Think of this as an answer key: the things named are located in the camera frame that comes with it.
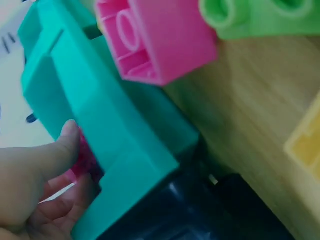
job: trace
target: pink toy block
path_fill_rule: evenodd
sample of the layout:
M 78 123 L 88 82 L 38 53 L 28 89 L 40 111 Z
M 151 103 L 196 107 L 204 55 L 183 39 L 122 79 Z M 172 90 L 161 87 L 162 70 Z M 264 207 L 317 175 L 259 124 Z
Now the pink toy block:
M 95 10 L 125 80 L 163 86 L 217 56 L 198 0 L 97 0 Z
M 103 176 L 103 172 L 97 164 L 97 160 L 91 151 L 85 136 L 81 132 L 81 142 L 77 162 L 66 172 L 66 174 L 72 182 L 76 183 L 77 179 L 87 173 L 91 174 L 92 180 L 96 183 L 98 183 Z

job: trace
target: wooden table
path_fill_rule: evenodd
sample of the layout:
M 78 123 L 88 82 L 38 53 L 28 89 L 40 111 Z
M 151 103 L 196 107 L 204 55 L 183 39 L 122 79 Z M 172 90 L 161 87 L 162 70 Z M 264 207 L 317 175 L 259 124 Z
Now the wooden table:
M 320 239 L 320 184 L 283 150 L 320 88 L 320 38 L 218 46 L 218 61 L 166 92 L 216 161 L 242 174 L 297 240 Z

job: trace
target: hand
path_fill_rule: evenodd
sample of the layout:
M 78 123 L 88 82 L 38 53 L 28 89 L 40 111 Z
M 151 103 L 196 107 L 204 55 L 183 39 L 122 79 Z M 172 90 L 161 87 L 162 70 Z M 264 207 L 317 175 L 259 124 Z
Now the hand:
M 55 200 L 42 201 L 72 183 L 64 173 L 76 162 L 79 145 L 79 128 L 70 120 L 55 143 L 0 149 L 1 240 L 71 240 L 98 193 L 90 175 Z

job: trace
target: teal plastic toy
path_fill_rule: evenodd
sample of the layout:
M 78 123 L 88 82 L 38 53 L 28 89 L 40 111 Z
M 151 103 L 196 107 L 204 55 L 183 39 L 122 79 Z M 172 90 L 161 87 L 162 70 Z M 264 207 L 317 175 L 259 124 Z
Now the teal plastic toy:
M 320 34 L 318 0 L 200 0 L 199 5 L 222 39 Z
M 18 32 L 24 96 L 54 139 L 75 119 L 104 171 L 72 236 L 95 240 L 179 164 L 199 133 L 158 88 L 121 81 L 96 20 L 77 0 L 38 0 Z

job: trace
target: finger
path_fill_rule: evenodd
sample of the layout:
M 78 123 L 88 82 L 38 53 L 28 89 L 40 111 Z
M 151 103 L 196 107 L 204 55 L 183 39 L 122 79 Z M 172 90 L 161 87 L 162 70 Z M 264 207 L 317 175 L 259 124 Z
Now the finger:
M 48 181 L 44 185 L 43 196 L 40 198 L 39 202 L 41 203 L 42 201 L 47 200 L 72 183 L 73 181 L 71 181 L 71 179 L 65 173 Z
M 45 181 L 49 181 L 70 169 L 76 162 L 80 146 L 80 130 L 74 120 L 62 128 L 59 139 L 51 144 L 33 149 L 33 166 Z
M 77 184 L 65 192 L 60 198 L 64 201 L 74 201 L 72 210 L 65 216 L 61 230 L 69 234 L 76 222 L 85 213 L 99 193 L 99 186 L 91 179 L 90 174 L 80 178 Z
M 56 219 L 63 218 L 73 209 L 74 203 L 63 198 L 56 198 L 51 201 L 40 203 L 32 215 L 31 223 L 40 226 L 50 223 Z

